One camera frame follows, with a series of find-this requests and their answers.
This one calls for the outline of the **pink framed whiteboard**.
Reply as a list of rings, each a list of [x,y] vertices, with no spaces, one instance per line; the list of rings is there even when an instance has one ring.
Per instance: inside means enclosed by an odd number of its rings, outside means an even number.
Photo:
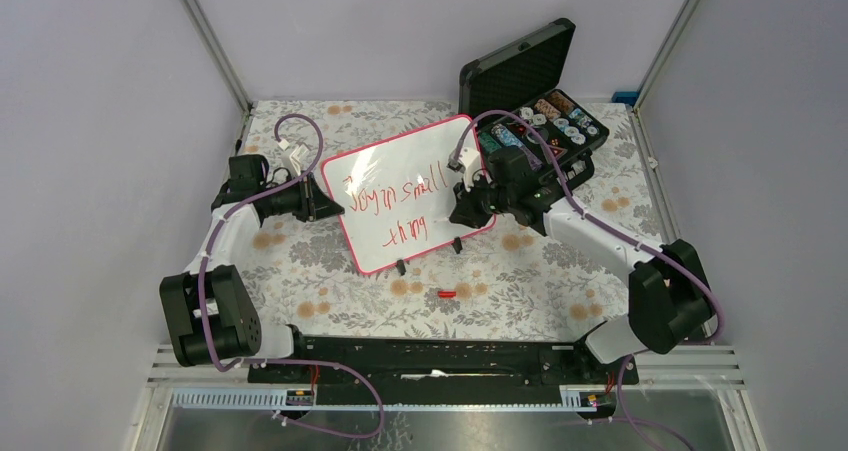
[[[345,209],[340,223],[360,274],[476,235],[473,228],[433,222],[449,217],[453,188],[462,183],[462,175],[447,166],[449,155],[457,148],[479,148],[466,129],[470,121],[453,116],[323,162],[328,194]]]

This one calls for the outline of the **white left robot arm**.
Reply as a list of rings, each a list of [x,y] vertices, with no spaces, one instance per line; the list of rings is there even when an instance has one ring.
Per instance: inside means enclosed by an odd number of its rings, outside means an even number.
[[[311,173],[284,184],[269,181],[268,175],[269,163],[262,155],[230,158],[229,177],[211,205],[212,222],[198,254],[182,273],[161,281],[169,337],[183,367],[260,351],[260,318],[238,264],[267,218],[290,214],[314,222],[344,212]]]

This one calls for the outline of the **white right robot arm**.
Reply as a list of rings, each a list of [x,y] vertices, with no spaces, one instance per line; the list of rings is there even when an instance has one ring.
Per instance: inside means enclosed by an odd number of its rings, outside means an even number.
[[[591,214],[565,180],[542,177],[520,149],[503,148],[483,161],[479,152],[463,148],[449,158],[448,167],[461,176],[453,188],[451,223],[479,229],[508,214],[577,248],[627,286],[626,313],[595,326],[575,345],[573,367],[583,381],[601,381],[613,362],[627,355],[666,354],[717,316],[690,244],[635,237]]]

